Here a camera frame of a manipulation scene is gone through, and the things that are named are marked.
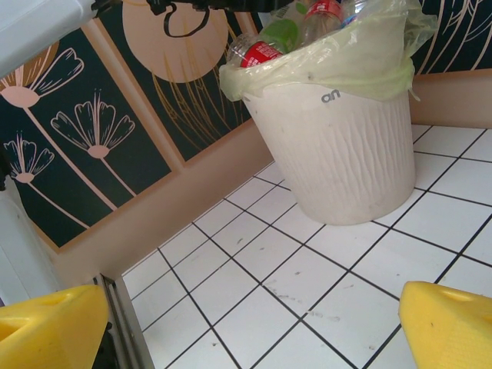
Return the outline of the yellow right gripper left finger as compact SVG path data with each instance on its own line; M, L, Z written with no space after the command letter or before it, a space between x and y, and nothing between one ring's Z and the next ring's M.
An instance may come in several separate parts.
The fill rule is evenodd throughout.
M0 369L92 369L107 323L97 285L0 307Z

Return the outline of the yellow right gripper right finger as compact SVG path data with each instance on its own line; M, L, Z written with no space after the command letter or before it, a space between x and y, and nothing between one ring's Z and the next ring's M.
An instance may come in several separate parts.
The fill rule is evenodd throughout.
M417 369L492 369L492 298L410 281L399 318Z

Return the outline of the green label bottle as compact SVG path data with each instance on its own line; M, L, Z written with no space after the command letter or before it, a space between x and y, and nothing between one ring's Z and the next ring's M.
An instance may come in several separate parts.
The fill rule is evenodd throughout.
M304 0L290 4L270 13L270 21L259 33L260 40L274 46L282 54L292 52L300 37L301 23L308 10Z

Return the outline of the small red label bottle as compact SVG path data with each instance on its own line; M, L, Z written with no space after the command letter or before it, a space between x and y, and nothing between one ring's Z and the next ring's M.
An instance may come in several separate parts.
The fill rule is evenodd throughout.
M282 55L273 45L260 40L256 35L241 34L231 43L226 61L235 67L250 68Z

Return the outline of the large red white label bottle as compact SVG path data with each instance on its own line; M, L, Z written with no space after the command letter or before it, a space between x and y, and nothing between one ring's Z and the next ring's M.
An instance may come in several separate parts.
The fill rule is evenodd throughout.
M342 7L338 0L316 0L308 9L302 23L301 45L337 31L342 23Z

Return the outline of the pale green bin liner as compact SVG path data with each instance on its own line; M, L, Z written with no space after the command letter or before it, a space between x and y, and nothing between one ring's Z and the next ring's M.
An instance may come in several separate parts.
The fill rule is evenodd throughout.
M437 16L418 0L383 0L380 11L280 58L250 68L222 65L220 88L231 101L292 84L388 101L412 89L412 57L437 29Z

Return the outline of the white ribbed plastic bin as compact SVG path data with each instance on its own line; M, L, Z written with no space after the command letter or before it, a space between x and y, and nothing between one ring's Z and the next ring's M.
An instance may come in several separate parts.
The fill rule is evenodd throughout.
M330 225L369 222L413 192L407 92L377 101L296 84L245 95L243 102L309 218Z

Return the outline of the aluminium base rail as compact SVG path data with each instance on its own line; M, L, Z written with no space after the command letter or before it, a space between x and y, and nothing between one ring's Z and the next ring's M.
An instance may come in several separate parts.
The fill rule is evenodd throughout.
M108 323L92 369L155 369L122 278L93 278L108 302Z

